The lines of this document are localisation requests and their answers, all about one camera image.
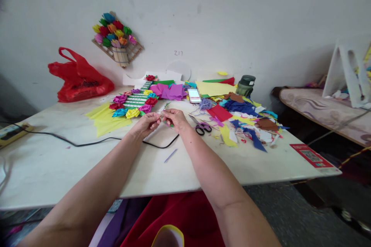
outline person's right hand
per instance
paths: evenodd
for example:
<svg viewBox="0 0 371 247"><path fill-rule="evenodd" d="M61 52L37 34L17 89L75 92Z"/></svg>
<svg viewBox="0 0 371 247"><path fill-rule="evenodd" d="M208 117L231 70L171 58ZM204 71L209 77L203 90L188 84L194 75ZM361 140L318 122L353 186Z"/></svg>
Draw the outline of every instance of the person's right hand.
<svg viewBox="0 0 371 247"><path fill-rule="evenodd" d="M177 109L167 109L162 111L162 121L168 125L173 124L175 131L180 133L184 128L190 126L183 114L183 111Z"/></svg>

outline red plastic bag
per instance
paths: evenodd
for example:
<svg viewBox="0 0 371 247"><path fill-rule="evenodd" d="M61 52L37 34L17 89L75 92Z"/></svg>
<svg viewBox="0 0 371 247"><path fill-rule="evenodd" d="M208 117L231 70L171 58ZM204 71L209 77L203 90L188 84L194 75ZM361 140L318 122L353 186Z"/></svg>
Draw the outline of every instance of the red plastic bag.
<svg viewBox="0 0 371 247"><path fill-rule="evenodd" d="M62 54L62 50L67 50L76 60ZM86 59L76 52L60 47L59 54L70 60L65 64L54 62L48 64L49 72L62 78L65 83L58 92L59 102L76 102L94 96L105 95L115 88L113 82L101 75L93 68Z"/></svg>

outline pink floral sheet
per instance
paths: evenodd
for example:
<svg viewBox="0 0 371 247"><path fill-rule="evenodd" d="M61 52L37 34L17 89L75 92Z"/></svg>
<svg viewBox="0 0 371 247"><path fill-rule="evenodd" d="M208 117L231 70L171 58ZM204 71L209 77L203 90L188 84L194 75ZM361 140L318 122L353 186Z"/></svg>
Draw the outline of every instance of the pink floral sheet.
<svg viewBox="0 0 371 247"><path fill-rule="evenodd" d="M283 89L279 93L279 98L288 107L330 130L366 112L364 109L352 108L348 100L322 98L322 91L304 88ZM371 146L371 112L336 133L363 147Z"/></svg>

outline person's left hand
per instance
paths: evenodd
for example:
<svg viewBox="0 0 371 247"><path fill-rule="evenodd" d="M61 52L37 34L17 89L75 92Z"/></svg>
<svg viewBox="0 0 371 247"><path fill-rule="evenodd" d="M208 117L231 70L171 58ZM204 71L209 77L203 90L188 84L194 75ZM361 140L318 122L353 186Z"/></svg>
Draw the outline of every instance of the person's left hand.
<svg viewBox="0 0 371 247"><path fill-rule="evenodd" d="M131 128L130 133L138 135L143 140L150 135L161 123L160 114L151 112L145 114L141 119Z"/></svg>

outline jar lid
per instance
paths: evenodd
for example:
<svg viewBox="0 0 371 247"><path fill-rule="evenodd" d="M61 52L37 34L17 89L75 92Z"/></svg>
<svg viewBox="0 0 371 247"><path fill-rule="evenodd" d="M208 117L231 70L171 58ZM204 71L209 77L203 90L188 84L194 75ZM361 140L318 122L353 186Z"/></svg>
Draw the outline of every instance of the jar lid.
<svg viewBox="0 0 371 247"><path fill-rule="evenodd" d="M254 84L254 81L255 81L255 76L252 76L252 75L243 75L241 77L241 80L239 81L239 83L242 84L242 85L249 86L249 85L253 85Z"/></svg>

